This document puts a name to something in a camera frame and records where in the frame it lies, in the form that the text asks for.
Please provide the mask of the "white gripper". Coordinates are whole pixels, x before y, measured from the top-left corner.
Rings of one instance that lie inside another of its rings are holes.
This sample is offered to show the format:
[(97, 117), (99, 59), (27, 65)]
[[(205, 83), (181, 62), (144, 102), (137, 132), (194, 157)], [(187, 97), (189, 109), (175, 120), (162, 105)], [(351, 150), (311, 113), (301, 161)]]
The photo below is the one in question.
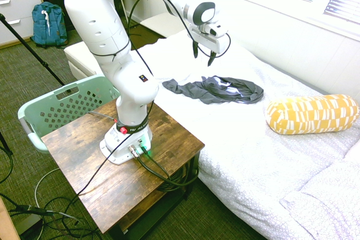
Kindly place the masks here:
[(198, 57), (198, 43), (210, 49), (210, 57), (208, 60), (208, 66), (210, 66), (218, 54), (224, 53), (227, 49), (227, 36), (221, 34), (216, 37), (212, 34), (202, 33), (197, 27), (190, 26), (190, 34), (194, 41), (192, 42), (193, 56)]

